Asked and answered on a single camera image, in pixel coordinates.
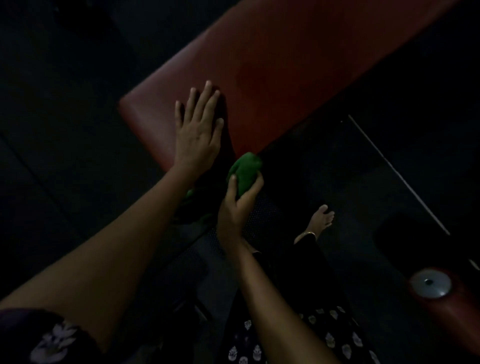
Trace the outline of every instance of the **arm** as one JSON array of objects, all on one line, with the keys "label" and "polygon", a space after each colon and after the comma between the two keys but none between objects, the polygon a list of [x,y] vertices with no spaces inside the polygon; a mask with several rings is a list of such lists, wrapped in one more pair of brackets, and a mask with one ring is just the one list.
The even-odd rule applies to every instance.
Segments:
[{"label": "arm", "polygon": [[231,179],[218,214],[217,228],[220,243],[235,268],[260,342],[273,363],[338,363],[333,352],[285,302],[241,237],[241,229],[262,185],[260,175],[253,187],[235,201],[236,179]]},{"label": "arm", "polygon": [[159,237],[194,181],[209,169],[220,149],[223,121],[212,136],[219,92],[207,82],[195,104],[191,90],[185,117],[175,105],[175,165],[116,220],[0,303],[4,308],[43,308],[80,325],[102,349],[132,299]]}]

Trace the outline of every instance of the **forearm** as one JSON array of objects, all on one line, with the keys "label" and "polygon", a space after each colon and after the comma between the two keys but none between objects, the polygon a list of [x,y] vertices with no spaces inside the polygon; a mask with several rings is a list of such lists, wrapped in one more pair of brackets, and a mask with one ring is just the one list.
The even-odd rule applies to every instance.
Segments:
[{"label": "forearm", "polygon": [[173,167],[103,230],[18,288],[0,308],[56,312],[105,348],[176,207],[194,181]]},{"label": "forearm", "polygon": [[338,363],[337,358],[285,302],[244,246],[228,255],[269,362]]}]

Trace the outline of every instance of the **metal cap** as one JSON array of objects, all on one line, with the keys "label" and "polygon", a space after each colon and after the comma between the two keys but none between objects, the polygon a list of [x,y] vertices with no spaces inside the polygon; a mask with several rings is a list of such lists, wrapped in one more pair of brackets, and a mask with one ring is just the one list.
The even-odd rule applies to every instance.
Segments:
[{"label": "metal cap", "polygon": [[452,280],[444,272],[426,268],[410,277],[415,293],[423,298],[440,298],[452,289]]}]

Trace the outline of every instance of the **red padded roller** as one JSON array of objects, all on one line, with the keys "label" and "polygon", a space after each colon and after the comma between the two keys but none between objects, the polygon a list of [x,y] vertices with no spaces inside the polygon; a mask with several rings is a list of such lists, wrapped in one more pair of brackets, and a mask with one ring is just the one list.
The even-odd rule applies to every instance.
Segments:
[{"label": "red padded roller", "polygon": [[168,170],[175,100],[209,79],[227,98],[235,154],[258,153],[455,2],[243,0],[122,98],[120,111]]}]

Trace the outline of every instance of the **black pants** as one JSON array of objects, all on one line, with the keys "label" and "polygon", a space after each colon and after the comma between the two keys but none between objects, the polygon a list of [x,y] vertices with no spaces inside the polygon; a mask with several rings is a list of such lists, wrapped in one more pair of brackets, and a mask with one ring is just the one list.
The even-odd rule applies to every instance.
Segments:
[{"label": "black pants", "polygon": [[[276,270],[261,253],[254,253],[254,257],[287,303],[340,361],[379,363],[353,319],[347,300],[313,235],[309,234],[292,245]],[[266,362],[247,305],[238,291],[225,326],[217,363]]]}]

